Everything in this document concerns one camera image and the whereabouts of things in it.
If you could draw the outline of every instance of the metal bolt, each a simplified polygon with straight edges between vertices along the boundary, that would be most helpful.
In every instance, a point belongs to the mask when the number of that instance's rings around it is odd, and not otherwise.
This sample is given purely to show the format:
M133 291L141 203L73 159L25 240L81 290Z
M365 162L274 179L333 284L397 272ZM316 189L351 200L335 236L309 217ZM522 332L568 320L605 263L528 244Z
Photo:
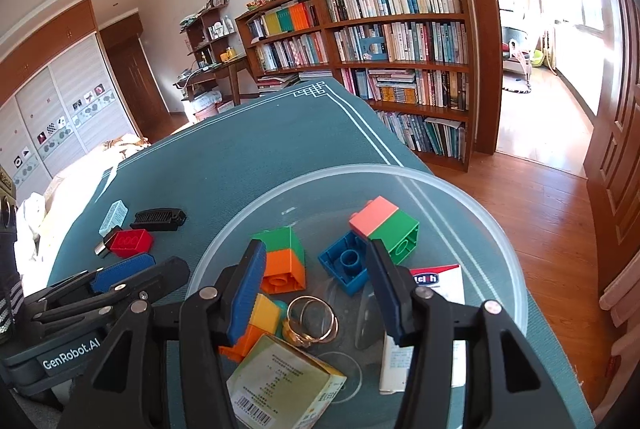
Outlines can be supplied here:
M484 303L484 309L487 310L490 314L497 315L502 311L502 306L498 301L487 301Z
M218 289L213 286L206 286L198 293L203 299L215 299L218 296Z
M428 286L417 286L415 288L415 295L422 299L431 299L433 297L433 290Z
M146 307L146 301L133 301L133 303L131 303L131 311L134 314L142 314L143 311L146 310Z

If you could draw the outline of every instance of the blue toy block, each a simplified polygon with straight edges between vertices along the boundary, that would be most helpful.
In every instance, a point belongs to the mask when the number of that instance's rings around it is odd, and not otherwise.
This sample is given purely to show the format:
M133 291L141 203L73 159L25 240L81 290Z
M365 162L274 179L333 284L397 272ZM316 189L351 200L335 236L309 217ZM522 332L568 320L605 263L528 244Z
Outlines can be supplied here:
M367 242L349 231L318 256L327 273L337 279L340 287L352 296L364 287L369 279L364 265Z

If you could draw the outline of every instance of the green toy block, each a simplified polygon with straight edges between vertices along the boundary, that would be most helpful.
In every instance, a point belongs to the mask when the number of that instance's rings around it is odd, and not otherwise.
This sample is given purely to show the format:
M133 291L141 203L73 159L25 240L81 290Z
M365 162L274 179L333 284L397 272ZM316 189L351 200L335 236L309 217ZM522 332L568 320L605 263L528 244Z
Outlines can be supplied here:
M381 239L391 261L400 265L418 242L420 224L407 213L398 209L382 225L369 234L369 239Z
M273 231L262 231L252 235L252 239L260 239L266 246L267 252L292 249L302 265L305 265L305 249L291 227L281 227Z

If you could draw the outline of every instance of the wooden door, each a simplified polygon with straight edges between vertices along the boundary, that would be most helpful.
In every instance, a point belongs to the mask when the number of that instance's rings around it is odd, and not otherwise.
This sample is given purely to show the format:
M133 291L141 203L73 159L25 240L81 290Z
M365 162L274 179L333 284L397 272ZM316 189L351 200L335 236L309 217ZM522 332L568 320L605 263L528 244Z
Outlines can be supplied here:
M603 0L603 20L612 58L605 63L600 106L584 161L600 291L640 249L640 13L634 0L609 2Z
M145 53L137 37L130 37L109 48L107 56L122 94L142 134L147 138L169 112L162 101Z

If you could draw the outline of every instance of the teal tablecloth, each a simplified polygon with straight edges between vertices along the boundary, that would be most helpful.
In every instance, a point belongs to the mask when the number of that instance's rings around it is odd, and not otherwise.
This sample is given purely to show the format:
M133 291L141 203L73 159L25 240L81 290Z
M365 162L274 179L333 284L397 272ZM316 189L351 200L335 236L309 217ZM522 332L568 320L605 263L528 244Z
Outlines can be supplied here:
M182 208L188 216L186 223L178 232L155 232L151 253L156 260L179 256L193 271L226 223L261 194L311 171L347 164L404 165L429 171L365 102L334 79L312 80L239 106L126 160L111 181L105 174L94 198L66 235L50 282L117 262L113 254L104 260L94 256L100 241L98 228L117 200L129 208L126 225L136 211ZM180 300L185 292L186 287L167 300ZM530 296L527 339L561 392L576 427L593 428L571 366ZM182 429L175 348L170 353L172 427ZM400 396L393 397L384 401L399 406ZM323 418L330 419L331 410Z

